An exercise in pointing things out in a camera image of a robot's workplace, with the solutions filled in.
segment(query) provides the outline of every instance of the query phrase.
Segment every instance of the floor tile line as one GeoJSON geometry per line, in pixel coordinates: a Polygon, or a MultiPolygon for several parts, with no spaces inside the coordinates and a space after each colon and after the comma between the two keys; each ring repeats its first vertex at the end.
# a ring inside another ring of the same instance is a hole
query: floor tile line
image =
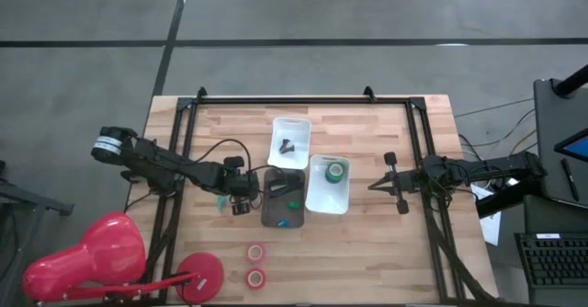
{"type": "Polygon", "coordinates": [[[174,16],[172,17],[172,23],[169,27],[167,34],[167,41],[164,48],[164,54],[162,60],[159,63],[159,69],[157,70],[157,76],[155,77],[155,84],[153,86],[152,97],[160,96],[164,91],[165,78],[167,77],[167,71],[169,70],[169,63],[172,60],[172,53],[175,47],[175,39],[177,37],[177,31],[180,28],[180,22],[182,20],[182,13],[186,7],[186,0],[177,0],[175,3],[174,16]]]}
{"type": "Polygon", "coordinates": [[[0,48],[153,48],[165,40],[4,40],[0,48]]]}
{"type": "Polygon", "coordinates": [[[181,48],[588,45],[588,38],[177,40],[181,48]]]}

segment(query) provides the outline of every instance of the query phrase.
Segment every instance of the white tray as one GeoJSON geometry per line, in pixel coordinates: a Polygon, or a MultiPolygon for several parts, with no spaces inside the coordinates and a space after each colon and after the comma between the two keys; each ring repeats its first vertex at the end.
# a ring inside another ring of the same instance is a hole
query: white tray
{"type": "Polygon", "coordinates": [[[309,165],[311,148],[311,122],[307,119],[275,118],[272,143],[269,149],[268,165],[285,169],[304,169],[309,165]],[[282,142],[289,139],[294,152],[280,153],[282,142]]]}
{"type": "Polygon", "coordinates": [[[351,163],[340,156],[313,155],[309,172],[309,189],[306,193],[306,208],[330,214],[345,214],[349,209],[349,177],[351,163]],[[338,183],[330,183],[325,177],[331,162],[340,163],[345,174],[338,183]]]}

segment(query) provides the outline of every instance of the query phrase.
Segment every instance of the green object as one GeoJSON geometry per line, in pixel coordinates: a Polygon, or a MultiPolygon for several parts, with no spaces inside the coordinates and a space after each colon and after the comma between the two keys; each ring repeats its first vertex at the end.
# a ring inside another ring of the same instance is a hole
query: green object
{"type": "Polygon", "coordinates": [[[222,209],[224,208],[224,205],[227,203],[228,200],[229,200],[229,197],[227,197],[227,196],[218,197],[217,198],[217,210],[222,211],[222,209]]]}
{"type": "Polygon", "coordinates": [[[340,163],[330,163],[327,166],[327,170],[325,171],[325,177],[329,183],[339,183],[343,179],[343,175],[345,174],[345,170],[343,169],[343,165],[340,163]]]}

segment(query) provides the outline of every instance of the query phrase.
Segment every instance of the green tape roll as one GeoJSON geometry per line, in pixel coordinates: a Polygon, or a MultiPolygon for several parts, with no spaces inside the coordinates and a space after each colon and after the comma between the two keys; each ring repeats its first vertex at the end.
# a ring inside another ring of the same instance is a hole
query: green tape roll
{"type": "Polygon", "coordinates": [[[325,171],[325,177],[330,183],[339,183],[343,179],[345,170],[340,163],[330,163],[325,171]]]}

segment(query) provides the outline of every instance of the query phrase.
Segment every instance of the white bowl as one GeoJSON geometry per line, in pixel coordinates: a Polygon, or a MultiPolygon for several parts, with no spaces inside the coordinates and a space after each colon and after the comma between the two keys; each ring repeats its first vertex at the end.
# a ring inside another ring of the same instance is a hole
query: white bowl
{"type": "Polygon", "coordinates": [[[340,156],[313,155],[309,172],[309,189],[306,193],[306,208],[329,214],[345,214],[349,209],[349,178],[351,163],[340,156]],[[345,171],[343,179],[331,183],[325,177],[327,166],[337,162],[345,171]]]}

